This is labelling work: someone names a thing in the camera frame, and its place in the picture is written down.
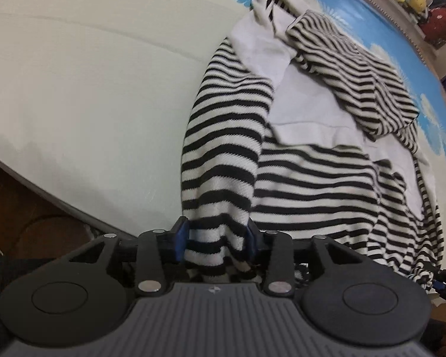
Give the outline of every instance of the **gray ribbed panel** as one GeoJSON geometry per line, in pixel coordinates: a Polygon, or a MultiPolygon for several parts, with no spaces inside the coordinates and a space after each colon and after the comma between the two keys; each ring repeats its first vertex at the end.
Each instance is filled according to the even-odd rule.
{"type": "Polygon", "coordinates": [[[289,299],[263,295],[253,283],[176,283],[163,297],[137,301],[125,322],[100,340],[66,349],[15,341],[2,357],[430,357],[412,342],[350,348],[310,327],[289,299]]]}

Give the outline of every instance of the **brown floor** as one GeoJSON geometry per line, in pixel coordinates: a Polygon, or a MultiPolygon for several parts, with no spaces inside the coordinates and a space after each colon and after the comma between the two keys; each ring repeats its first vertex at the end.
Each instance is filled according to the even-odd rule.
{"type": "Polygon", "coordinates": [[[88,241],[82,222],[0,169],[0,249],[6,256],[59,257],[88,241]]]}

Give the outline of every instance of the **black device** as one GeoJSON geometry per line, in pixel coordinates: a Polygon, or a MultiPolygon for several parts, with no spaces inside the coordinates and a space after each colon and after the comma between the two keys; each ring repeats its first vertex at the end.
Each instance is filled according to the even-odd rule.
{"type": "Polygon", "coordinates": [[[8,285],[3,357],[428,357],[418,339],[431,306],[416,283],[316,235],[297,241],[250,221],[245,250],[263,282],[174,282],[188,240],[170,231],[106,234],[8,285]],[[296,288],[294,264],[310,281],[296,288]],[[126,268],[134,266],[132,280],[126,268]]]}

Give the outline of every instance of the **red bag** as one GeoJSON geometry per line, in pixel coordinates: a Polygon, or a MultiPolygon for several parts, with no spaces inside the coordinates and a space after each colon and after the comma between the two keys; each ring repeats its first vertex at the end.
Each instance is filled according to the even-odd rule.
{"type": "Polygon", "coordinates": [[[446,40],[446,8],[434,8],[429,12],[428,22],[420,24],[425,41],[434,44],[446,40]]]}

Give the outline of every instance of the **black and white striped garment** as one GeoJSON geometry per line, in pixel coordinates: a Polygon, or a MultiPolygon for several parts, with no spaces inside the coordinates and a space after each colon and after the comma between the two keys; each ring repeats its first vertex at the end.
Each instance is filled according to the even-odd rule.
{"type": "MultiPolygon", "coordinates": [[[[324,16],[303,15],[288,30],[295,60],[322,76],[366,133],[394,133],[414,153],[417,110],[400,79],[349,39],[341,43],[340,34],[326,35],[331,31],[324,16]]],[[[429,287],[432,275],[422,262],[440,263],[443,238],[438,207],[430,205],[416,158],[422,221],[408,209],[403,177],[388,160],[372,162],[351,146],[279,145],[267,123],[273,94],[271,81],[250,72],[225,39],[205,72],[184,139],[188,266],[220,282],[227,280],[230,259],[243,278],[254,278],[244,259],[251,217],[261,230],[293,238],[328,235],[429,287]]]]}

